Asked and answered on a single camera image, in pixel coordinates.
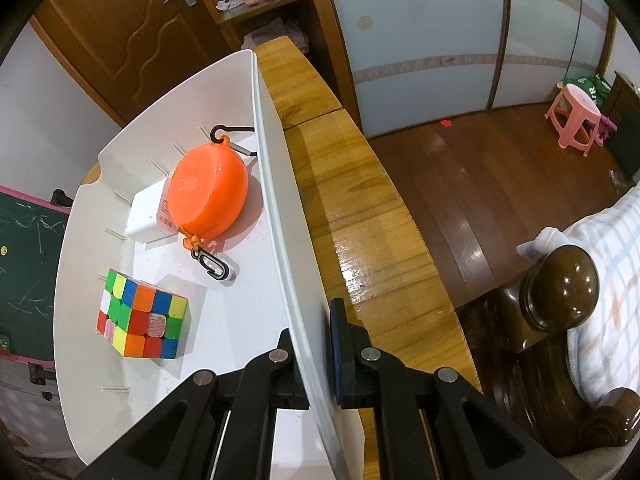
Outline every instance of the frosted glass panel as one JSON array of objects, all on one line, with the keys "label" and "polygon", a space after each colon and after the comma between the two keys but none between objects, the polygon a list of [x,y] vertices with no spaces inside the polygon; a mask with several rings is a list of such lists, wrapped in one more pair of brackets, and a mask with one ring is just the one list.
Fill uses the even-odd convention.
[{"label": "frosted glass panel", "polygon": [[604,0],[582,0],[582,15],[569,77],[595,74],[607,33],[609,6]]},{"label": "frosted glass panel", "polygon": [[502,0],[334,0],[367,137],[486,107]]},{"label": "frosted glass panel", "polygon": [[512,0],[506,55],[494,106],[547,101],[564,78],[580,0]]}]

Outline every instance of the black clip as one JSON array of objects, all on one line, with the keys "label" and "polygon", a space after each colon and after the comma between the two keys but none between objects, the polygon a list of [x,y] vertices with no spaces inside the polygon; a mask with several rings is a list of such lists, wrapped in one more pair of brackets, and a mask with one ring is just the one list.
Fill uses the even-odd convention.
[{"label": "black clip", "polygon": [[[222,130],[223,132],[254,132],[255,128],[250,126],[225,126],[224,124],[217,124],[211,129],[209,137],[214,144],[222,144],[222,139],[216,137],[216,131]],[[238,144],[229,141],[229,145],[238,153],[242,153],[246,156],[258,156],[258,152],[250,152],[248,149],[239,146]]]},{"label": "black clip", "polygon": [[[198,250],[192,249],[191,257],[194,260],[197,260],[201,266],[207,269],[207,274],[211,276],[214,280],[221,281],[221,280],[226,280],[229,277],[229,266],[219,258],[215,257],[213,254],[207,253],[207,251],[204,251],[202,249],[198,249]],[[205,262],[206,259],[211,260],[216,267],[212,267],[209,264],[207,264]]]}]

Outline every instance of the green bag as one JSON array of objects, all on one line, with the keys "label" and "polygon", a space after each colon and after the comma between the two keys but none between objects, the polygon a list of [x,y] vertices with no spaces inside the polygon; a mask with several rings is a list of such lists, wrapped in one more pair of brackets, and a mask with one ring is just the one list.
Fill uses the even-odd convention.
[{"label": "green bag", "polygon": [[607,97],[609,97],[609,93],[611,92],[611,87],[608,83],[598,75],[594,75],[592,77],[579,77],[578,79],[567,77],[562,80],[563,85],[567,85],[569,83],[574,84],[587,92],[587,95],[593,99],[593,102],[596,103],[596,106],[600,110],[602,110],[604,102],[607,100]]}]

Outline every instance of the green chalkboard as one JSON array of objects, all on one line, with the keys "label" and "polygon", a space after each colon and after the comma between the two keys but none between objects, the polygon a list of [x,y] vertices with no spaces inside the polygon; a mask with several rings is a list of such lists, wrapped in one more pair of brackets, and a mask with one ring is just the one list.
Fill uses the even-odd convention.
[{"label": "green chalkboard", "polygon": [[0,335],[9,352],[53,361],[53,297],[68,213],[0,187]]}]

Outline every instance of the white storage bin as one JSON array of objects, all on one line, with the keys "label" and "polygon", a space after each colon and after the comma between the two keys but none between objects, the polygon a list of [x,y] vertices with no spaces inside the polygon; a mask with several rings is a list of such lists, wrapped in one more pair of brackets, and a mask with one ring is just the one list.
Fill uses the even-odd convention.
[{"label": "white storage bin", "polygon": [[[188,150],[209,142],[201,126],[209,131],[215,124],[253,126],[254,134],[230,135],[258,151],[257,160],[243,157],[250,174],[244,209],[217,240],[216,254],[234,275],[226,282],[207,275],[181,236],[147,246],[124,236],[133,196],[170,176]],[[364,433],[357,411],[342,412],[330,397],[328,306],[282,125],[255,54],[232,54],[177,86],[98,160],[100,179],[81,186],[69,217],[54,305],[58,389],[80,458],[94,460],[194,371],[242,368],[274,348],[289,326],[311,410],[278,412],[272,478],[302,469],[305,479],[360,479]],[[123,358],[96,332],[110,267],[189,299],[177,359]]]}]

